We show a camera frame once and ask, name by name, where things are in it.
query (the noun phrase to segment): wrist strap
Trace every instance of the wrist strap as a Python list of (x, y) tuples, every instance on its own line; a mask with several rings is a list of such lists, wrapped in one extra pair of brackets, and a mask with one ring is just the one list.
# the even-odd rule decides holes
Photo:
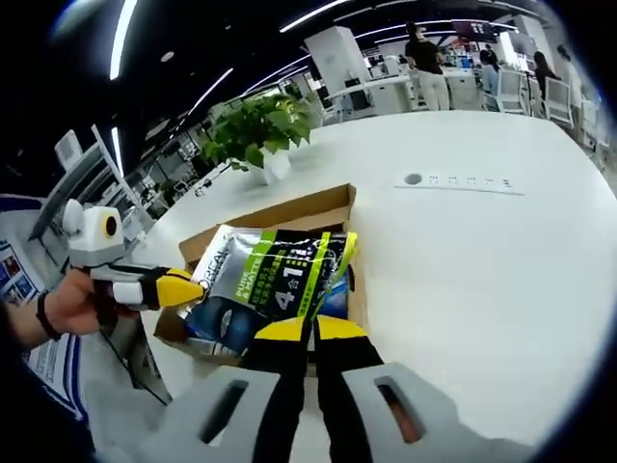
[(40, 326), (42, 326), (42, 329), (45, 330), (45, 333), (50, 339), (59, 340), (62, 335), (54, 330), (54, 327), (51, 326), (51, 323), (49, 323), (47, 314), (45, 313), (45, 299), (47, 299), (47, 294), (47, 292), (44, 292), (37, 301), (37, 319), (40, 322)]

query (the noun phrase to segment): white pot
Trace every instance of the white pot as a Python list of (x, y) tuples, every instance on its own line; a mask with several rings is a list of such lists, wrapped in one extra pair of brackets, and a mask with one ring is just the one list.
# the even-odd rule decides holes
[(289, 175), (291, 164), (287, 151), (280, 150), (272, 154), (268, 150), (263, 152), (263, 169), (259, 169), (253, 164), (247, 163), (251, 177), (261, 185), (271, 185), (279, 180), (283, 180)]

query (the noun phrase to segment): cardboard box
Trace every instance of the cardboard box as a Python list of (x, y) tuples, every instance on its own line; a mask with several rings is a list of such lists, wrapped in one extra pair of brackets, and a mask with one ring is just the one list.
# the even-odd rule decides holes
[[(260, 229), (353, 232), (350, 213), (355, 199), (356, 188), (349, 184), (340, 185), (238, 217), (227, 224), (233, 227)], [(180, 252), (184, 256), (188, 271), (195, 270), (218, 228), (217, 225), (180, 243)], [(350, 320), (358, 323), (368, 333), (364, 279), (359, 253), (352, 258), (350, 265), (352, 277), (347, 297), (347, 315)], [(184, 322), (176, 315), (174, 309), (163, 310), (154, 336), (198, 360), (220, 365), (236, 365), (239, 361), (238, 357), (204, 353), (198, 341), (188, 338)], [(309, 373), (314, 373), (313, 368), (309, 369)]]

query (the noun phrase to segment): power outlet strip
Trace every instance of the power outlet strip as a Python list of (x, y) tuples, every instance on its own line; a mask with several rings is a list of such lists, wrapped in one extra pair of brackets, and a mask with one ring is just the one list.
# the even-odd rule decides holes
[(524, 196), (508, 178), (452, 176), (438, 174), (409, 174), (394, 185), (396, 188), (420, 188), (434, 190), (462, 190), (478, 193)]

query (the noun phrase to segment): human hand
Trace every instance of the human hand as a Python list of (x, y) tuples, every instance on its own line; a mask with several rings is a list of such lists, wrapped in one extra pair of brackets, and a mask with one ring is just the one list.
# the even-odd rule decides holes
[(93, 295), (92, 279), (80, 270), (69, 270), (58, 289), (45, 299), (45, 314), (53, 329), (73, 335), (98, 331)]

